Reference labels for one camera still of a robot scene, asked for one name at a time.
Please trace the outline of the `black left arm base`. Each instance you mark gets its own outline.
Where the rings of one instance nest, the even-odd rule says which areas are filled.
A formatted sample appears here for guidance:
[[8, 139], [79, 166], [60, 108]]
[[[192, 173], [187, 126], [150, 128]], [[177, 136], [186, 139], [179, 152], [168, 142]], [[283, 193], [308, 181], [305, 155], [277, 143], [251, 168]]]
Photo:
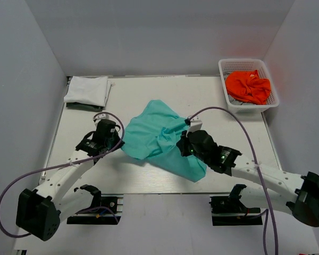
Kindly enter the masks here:
[[117, 225], [122, 217], [123, 195], [106, 195], [92, 185], [75, 188], [74, 192], [87, 191], [92, 196], [89, 207], [67, 218], [68, 225]]

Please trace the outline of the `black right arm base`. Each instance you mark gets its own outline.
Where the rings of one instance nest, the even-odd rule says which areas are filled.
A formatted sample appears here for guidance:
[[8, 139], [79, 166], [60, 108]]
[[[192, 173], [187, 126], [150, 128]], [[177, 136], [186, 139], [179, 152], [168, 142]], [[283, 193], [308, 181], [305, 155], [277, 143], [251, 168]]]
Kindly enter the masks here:
[[241, 201], [241, 192], [247, 186], [236, 184], [228, 195], [213, 195], [209, 204], [213, 226], [258, 226], [262, 225], [260, 208], [248, 208]]

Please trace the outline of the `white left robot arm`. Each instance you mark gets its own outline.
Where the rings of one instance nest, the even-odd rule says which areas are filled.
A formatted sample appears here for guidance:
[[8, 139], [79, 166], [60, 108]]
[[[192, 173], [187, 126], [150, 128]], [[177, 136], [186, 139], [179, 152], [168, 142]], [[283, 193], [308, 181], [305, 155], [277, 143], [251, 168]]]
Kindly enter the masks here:
[[98, 121], [96, 130], [87, 133], [75, 147], [67, 167], [59, 168], [33, 190], [19, 195], [16, 224], [41, 239], [49, 240], [61, 222], [80, 211], [96, 212], [102, 205], [101, 191], [77, 181], [108, 152], [121, 148], [118, 130], [112, 120]]

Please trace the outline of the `teal t shirt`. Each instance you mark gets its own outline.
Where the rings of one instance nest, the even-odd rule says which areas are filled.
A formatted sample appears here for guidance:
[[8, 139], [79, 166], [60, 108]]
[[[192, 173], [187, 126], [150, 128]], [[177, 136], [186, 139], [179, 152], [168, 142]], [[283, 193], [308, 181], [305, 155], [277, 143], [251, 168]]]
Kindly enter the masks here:
[[188, 128], [184, 118], [161, 100], [151, 100], [125, 128], [122, 150], [172, 174], [197, 182], [207, 165], [194, 156], [182, 157], [177, 142]]

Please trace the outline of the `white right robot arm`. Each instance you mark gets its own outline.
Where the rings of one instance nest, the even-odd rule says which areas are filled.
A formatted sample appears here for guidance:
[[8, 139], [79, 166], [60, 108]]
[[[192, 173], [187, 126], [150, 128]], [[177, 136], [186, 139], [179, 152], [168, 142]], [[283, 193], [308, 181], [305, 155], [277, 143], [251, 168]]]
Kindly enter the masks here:
[[319, 175], [299, 175], [257, 165], [240, 151], [219, 146], [204, 130], [184, 131], [177, 142], [181, 156], [194, 156], [213, 171], [259, 184], [236, 184], [224, 200], [212, 201], [213, 213], [246, 213], [267, 208], [292, 215], [299, 222], [319, 227]]

